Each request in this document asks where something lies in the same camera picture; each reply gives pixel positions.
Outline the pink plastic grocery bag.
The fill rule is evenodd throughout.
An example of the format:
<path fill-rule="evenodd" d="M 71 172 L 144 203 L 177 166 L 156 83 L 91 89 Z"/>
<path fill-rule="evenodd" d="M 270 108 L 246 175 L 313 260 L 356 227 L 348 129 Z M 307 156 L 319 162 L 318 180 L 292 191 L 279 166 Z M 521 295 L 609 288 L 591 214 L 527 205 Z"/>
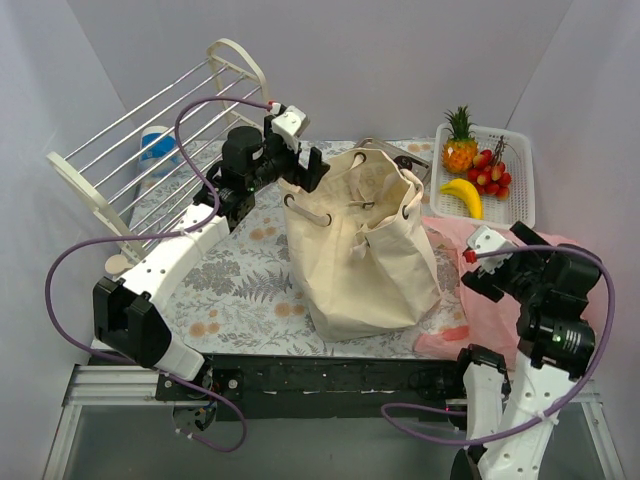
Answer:
<path fill-rule="evenodd" d="M 441 300 L 425 318 L 426 331 L 414 342 L 414 353 L 454 360 L 461 349 L 477 344 L 503 355 L 507 367 L 513 369 L 519 304 L 509 296 L 494 303 L 461 283 L 461 275 L 473 269 L 462 252 L 476 226 L 465 220 L 427 216 L 423 226 L 436 256 Z"/>

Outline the dark purple toy plum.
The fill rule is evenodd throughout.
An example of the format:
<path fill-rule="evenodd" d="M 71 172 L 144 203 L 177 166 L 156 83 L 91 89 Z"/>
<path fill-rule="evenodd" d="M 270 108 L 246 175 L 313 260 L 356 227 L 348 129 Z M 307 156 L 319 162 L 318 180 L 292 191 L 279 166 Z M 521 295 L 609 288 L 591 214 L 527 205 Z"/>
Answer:
<path fill-rule="evenodd" d="M 399 169 L 411 171 L 413 169 L 413 159 L 409 156 L 399 155 L 393 159 Z"/>

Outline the toy banana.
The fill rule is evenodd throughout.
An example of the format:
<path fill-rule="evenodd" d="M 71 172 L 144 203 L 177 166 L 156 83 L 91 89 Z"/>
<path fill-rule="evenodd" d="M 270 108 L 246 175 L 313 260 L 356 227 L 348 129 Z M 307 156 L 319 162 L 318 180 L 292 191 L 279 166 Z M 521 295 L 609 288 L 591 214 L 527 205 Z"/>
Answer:
<path fill-rule="evenodd" d="M 482 220 L 484 218 L 483 204 L 476 187 L 462 178 L 455 178 L 446 184 L 440 186 L 441 194 L 452 195 L 461 200 L 470 217 L 476 220 Z"/>

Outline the cream metal shoe rack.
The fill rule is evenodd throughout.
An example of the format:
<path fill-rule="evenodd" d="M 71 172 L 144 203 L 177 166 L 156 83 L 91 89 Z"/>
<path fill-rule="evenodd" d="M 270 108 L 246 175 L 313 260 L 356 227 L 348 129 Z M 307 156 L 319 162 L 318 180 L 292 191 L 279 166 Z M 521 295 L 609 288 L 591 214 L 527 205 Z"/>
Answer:
<path fill-rule="evenodd" d="M 219 39 L 204 60 L 66 154 L 46 159 L 138 262 L 149 233 L 175 226 L 200 190 L 199 175 L 222 158 L 235 127 L 260 128 L 251 103 L 270 98 L 266 76 L 239 43 Z"/>

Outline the red toy fruit with stem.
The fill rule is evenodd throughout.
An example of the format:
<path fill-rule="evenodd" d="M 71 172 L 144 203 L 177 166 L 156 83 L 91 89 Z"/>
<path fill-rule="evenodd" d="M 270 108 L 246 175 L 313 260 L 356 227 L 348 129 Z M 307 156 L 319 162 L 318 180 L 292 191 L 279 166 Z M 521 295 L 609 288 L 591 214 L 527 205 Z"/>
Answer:
<path fill-rule="evenodd" d="M 482 150 L 473 158 L 467 179 L 480 195 L 493 196 L 501 201 L 506 201 L 510 196 L 512 176 L 503 161 L 507 146 L 508 143 L 501 135 L 493 149 Z"/>

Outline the beige canvas tote bag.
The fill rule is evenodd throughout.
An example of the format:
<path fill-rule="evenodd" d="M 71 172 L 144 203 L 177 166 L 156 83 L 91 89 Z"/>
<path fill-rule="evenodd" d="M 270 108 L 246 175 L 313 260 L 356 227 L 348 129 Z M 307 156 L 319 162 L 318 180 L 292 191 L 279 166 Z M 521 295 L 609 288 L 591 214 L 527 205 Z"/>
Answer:
<path fill-rule="evenodd" d="M 412 327 L 438 305 L 422 181 L 378 149 L 329 161 L 316 189 L 279 180 L 290 263 L 318 335 L 346 341 Z"/>

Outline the toy pineapple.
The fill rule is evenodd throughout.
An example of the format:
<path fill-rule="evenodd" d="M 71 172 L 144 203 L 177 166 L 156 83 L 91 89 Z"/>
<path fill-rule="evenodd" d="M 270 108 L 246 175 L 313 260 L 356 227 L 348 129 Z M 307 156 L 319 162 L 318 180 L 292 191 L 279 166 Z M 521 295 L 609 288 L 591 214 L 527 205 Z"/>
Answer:
<path fill-rule="evenodd" d="M 473 166 L 478 143 L 471 132 L 473 123 L 467 105 L 445 112 L 448 137 L 442 149 L 442 165 L 451 174 L 463 174 Z"/>

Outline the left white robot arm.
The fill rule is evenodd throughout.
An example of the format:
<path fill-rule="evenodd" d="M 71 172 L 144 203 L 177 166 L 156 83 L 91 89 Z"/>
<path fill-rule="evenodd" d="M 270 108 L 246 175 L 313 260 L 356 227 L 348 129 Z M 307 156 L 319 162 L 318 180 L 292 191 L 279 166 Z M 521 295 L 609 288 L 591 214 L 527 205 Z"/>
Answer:
<path fill-rule="evenodd" d="M 163 318 L 166 304 L 182 280 L 213 246 L 228 236 L 255 206 L 256 195 L 280 178 L 313 191 L 329 166 L 317 148 L 307 167 L 299 163 L 300 135 L 309 120 L 287 107 L 269 115 L 263 129 L 233 128 L 222 147 L 221 166 L 175 225 L 138 264 L 119 278 L 101 279 L 93 290 L 94 333 L 113 350 L 145 368 L 178 377 L 178 387 L 193 400 L 213 386 L 204 357 L 171 332 Z"/>

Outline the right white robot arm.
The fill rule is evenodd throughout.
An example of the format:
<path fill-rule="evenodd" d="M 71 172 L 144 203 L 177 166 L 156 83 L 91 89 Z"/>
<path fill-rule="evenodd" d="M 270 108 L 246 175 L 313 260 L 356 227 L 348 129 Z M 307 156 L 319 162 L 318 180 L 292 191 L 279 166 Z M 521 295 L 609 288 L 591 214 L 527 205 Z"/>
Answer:
<path fill-rule="evenodd" d="M 520 306 L 515 373 L 503 355 L 470 344 L 460 350 L 454 389 L 467 397 L 468 445 L 456 454 L 453 479 L 535 479 L 557 423 L 546 409 L 581 380 L 595 349 L 595 332 L 583 319 L 588 293 L 601 272 L 596 257 L 548 243 L 521 222 L 502 234 L 481 226 L 467 240 L 464 256 L 479 261 L 463 284 L 498 302 L 509 295 Z"/>

